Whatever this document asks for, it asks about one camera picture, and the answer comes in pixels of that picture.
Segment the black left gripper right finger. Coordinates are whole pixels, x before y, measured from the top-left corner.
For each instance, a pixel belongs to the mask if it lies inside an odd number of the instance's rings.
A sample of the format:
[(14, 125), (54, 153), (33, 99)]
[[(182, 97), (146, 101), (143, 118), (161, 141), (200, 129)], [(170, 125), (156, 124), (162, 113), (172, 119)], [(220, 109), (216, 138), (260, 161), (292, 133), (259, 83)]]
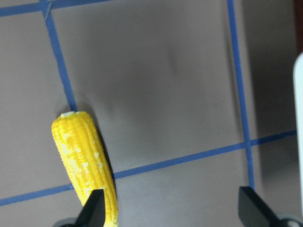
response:
[(238, 216), (244, 227), (278, 227), (279, 218), (249, 186), (238, 190)]

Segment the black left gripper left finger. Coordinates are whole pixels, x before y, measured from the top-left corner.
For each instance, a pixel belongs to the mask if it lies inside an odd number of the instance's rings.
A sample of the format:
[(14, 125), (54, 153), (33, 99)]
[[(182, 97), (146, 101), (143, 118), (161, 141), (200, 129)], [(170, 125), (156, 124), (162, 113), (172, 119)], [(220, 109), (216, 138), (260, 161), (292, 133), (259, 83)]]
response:
[(103, 189), (93, 190), (78, 215), (75, 227), (103, 227), (106, 219)]

